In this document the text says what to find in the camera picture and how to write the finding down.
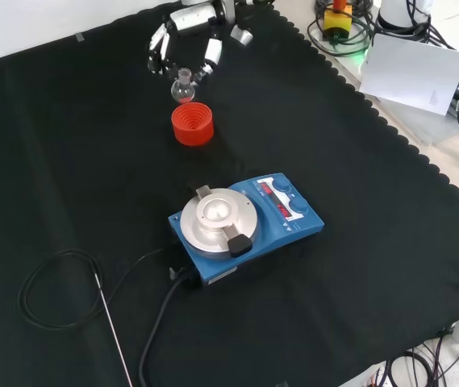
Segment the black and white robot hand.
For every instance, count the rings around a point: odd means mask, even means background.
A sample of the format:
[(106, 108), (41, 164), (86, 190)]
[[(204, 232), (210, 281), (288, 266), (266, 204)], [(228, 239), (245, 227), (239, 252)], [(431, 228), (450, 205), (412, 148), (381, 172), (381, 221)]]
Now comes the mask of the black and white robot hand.
[(201, 68), (190, 76), (194, 86), (211, 75), (219, 64), (223, 43), (219, 28), (227, 22), (227, 7), (222, 1), (205, 1), (172, 12), (153, 33), (148, 45), (148, 70), (165, 74), (174, 81), (179, 79), (179, 69), (169, 59), (172, 41), (181, 35), (211, 30)]

